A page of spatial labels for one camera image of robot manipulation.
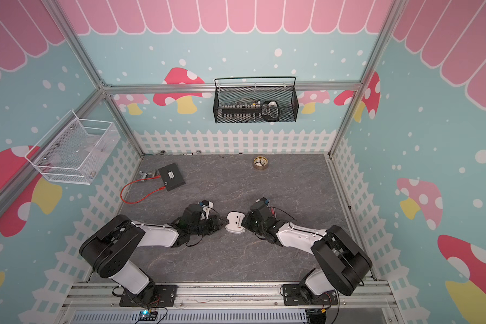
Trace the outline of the white alarm device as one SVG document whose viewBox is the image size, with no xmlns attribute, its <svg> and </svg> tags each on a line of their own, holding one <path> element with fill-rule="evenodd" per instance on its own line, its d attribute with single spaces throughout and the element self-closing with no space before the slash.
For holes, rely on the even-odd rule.
<svg viewBox="0 0 486 324">
<path fill-rule="evenodd" d="M 244 233 L 246 230 L 242 226 L 242 220 L 245 216 L 244 213 L 238 211 L 229 212 L 227 215 L 228 224 L 225 225 L 225 229 L 231 234 Z"/>
</svg>

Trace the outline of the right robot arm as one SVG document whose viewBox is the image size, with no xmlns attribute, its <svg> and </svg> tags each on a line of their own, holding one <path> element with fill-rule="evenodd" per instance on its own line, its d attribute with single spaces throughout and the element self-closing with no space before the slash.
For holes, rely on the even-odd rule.
<svg viewBox="0 0 486 324">
<path fill-rule="evenodd" d="M 316 230 L 276 219 L 264 219 L 256 211 L 240 222 L 241 226 L 271 244 L 295 248 L 314 256 L 319 267 L 301 281 L 305 300 L 332 290 L 350 296 L 371 271 L 372 261 L 340 226 Z"/>
</svg>

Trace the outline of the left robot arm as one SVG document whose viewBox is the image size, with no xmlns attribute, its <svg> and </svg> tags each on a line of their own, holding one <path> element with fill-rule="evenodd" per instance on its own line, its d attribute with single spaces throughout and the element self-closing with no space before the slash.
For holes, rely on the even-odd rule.
<svg viewBox="0 0 486 324">
<path fill-rule="evenodd" d="M 139 247 L 178 248 L 193 236 L 209 236 L 229 221 L 208 201 L 191 204 L 169 224 L 144 224 L 117 215 L 82 243 L 80 256 L 101 278 L 109 278 L 139 298 L 156 291 L 154 281 L 130 260 Z"/>
</svg>

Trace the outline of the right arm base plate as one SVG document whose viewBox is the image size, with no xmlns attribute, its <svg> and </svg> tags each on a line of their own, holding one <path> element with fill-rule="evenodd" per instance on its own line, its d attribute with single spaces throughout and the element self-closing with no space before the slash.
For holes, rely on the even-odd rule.
<svg viewBox="0 0 486 324">
<path fill-rule="evenodd" d="M 286 306 L 337 306 L 338 297 L 335 290 L 324 292 L 321 295 L 314 295 L 307 287 L 299 283 L 285 283 L 279 289 Z"/>
</svg>

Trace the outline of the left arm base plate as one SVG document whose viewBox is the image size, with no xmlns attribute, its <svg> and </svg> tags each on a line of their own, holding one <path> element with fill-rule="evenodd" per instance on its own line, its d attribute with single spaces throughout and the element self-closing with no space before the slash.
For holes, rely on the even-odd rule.
<svg viewBox="0 0 486 324">
<path fill-rule="evenodd" d="M 135 295 L 125 289 L 121 295 L 119 306 L 154 308 L 157 306 L 174 306 L 177 297 L 177 285 L 161 285 L 150 283 L 141 293 Z"/>
</svg>

